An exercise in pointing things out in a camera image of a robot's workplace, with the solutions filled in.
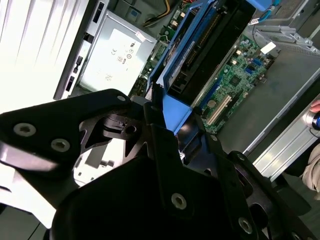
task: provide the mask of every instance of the finger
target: finger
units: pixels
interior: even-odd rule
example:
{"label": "finger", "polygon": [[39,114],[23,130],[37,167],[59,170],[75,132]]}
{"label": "finger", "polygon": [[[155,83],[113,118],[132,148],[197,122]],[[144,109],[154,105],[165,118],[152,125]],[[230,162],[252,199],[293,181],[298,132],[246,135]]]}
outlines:
{"label": "finger", "polygon": [[316,106],[316,105],[320,105],[320,99],[314,101],[314,102],[311,104],[311,107],[314,107],[314,106]]}
{"label": "finger", "polygon": [[310,111],[313,113],[318,113],[320,112],[320,105],[316,105],[310,108]]}

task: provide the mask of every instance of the pci slot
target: pci slot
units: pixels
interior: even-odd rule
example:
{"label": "pci slot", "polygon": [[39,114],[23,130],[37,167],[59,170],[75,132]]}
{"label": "pci slot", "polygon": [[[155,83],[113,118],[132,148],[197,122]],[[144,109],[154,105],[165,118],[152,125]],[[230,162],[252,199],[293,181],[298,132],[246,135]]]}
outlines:
{"label": "pci slot", "polygon": [[219,105],[216,107],[216,109],[212,112],[212,114],[210,115],[210,117],[206,120],[206,123],[208,125],[213,124],[217,118],[219,117],[219,115],[222,113],[222,111],[225,109],[225,107],[228,106],[228,103],[232,100],[230,95],[226,95],[223,100],[219,103]]}
{"label": "pci slot", "polygon": [[224,120],[224,118],[227,116],[227,114],[231,111],[231,109],[234,107],[234,105],[238,102],[240,99],[240,96],[242,95],[243,91],[238,92],[233,98],[232,102],[228,104],[228,106],[223,110],[223,112],[220,114],[220,116],[215,121],[216,125],[219,125],[219,123]]}

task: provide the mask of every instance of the green circuit board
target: green circuit board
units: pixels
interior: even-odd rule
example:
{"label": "green circuit board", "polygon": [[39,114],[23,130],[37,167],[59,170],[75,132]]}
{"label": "green circuit board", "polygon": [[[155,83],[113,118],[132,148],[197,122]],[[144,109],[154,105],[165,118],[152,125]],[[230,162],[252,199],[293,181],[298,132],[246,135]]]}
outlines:
{"label": "green circuit board", "polygon": [[[216,134],[222,128],[250,91],[266,81],[265,73],[272,63],[255,42],[244,35],[240,37],[237,49],[206,87],[199,101],[205,99],[202,120],[207,132]],[[208,98],[212,89],[215,91]]]}

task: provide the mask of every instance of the cable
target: cable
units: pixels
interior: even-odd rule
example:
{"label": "cable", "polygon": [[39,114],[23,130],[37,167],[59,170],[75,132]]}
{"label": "cable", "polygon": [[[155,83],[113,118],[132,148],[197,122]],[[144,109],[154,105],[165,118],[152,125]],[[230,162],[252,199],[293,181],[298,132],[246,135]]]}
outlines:
{"label": "cable", "polygon": [[38,229],[38,227],[40,226],[40,222],[38,223],[38,225],[36,226],[36,228],[33,230],[33,232],[31,233],[31,235],[28,237],[27,240],[30,240],[31,237],[33,236],[33,234],[36,232],[36,230]]}
{"label": "cable", "polygon": [[248,25],[249,26],[256,25],[256,24],[262,23],[263,21],[268,19],[269,16],[271,15],[271,12],[273,12],[275,10],[276,6],[278,6],[279,4],[280,4],[280,0],[274,0],[273,4],[262,14],[261,17],[252,19]]}
{"label": "cable", "polygon": [[167,43],[170,42],[167,35],[160,35],[160,36],[159,36],[159,39],[161,39],[162,37],[165,37]]}
{"label": "cable", "polygon": [[155,21],[160,20],[161,18],[167,16],[170,11],[171,11],[171,7],[170,4],[168,2],[168,0],[164,0],[165,6],[166,6],[166,11],[156,17],[150,18],[149,20],[147,20],[146,22],[144,22],[144,24],[142,25],[143,27],[149,27],[151,24],[153,24]]}
{"label": "cable", "polygon": [[311,131],[311,128],[309,128],[309,132],[311,133],[312,136],[316,137],[317,139],[320,139],[320,136],[315,135],[315,134]]}
{"label": "cable", "polygon": [[256,27],[256,25],[254,25],[252,28],[252,38],[253,38],[254,43],[259,47],[259,44],[257,43],[256,38],[255,38],[255,27]]}

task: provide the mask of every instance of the white label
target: white label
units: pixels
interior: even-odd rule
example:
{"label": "white label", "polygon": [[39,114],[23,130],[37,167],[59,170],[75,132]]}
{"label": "white label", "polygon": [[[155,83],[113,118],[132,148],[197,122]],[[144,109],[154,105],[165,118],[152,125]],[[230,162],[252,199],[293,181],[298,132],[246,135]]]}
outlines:
{"label": "white label", "polygon": [[269,42],[267,45],[265,45],[263,48],[261,48],[261,52],[264,54],[267,54],[268,52],[270,52],[272,49],[274,49],[276,47],[276,45],[271,41]]}
{"label": "white label", "polygon": [[143,34],[139,31],[137,31],[135,35],[141,42],[144,42],[146,40],[145,36],[143,36]]}
{"label": "white label", "polygon": [[124,94],[129,94],[132,84],[129,83],[140,61],[137,61],[137,52],[140,42],[114,29],[110,39],[106,41],[106,51],[101,52],[101,62],[97,67],[99,79],[104,88],[118,89]]}

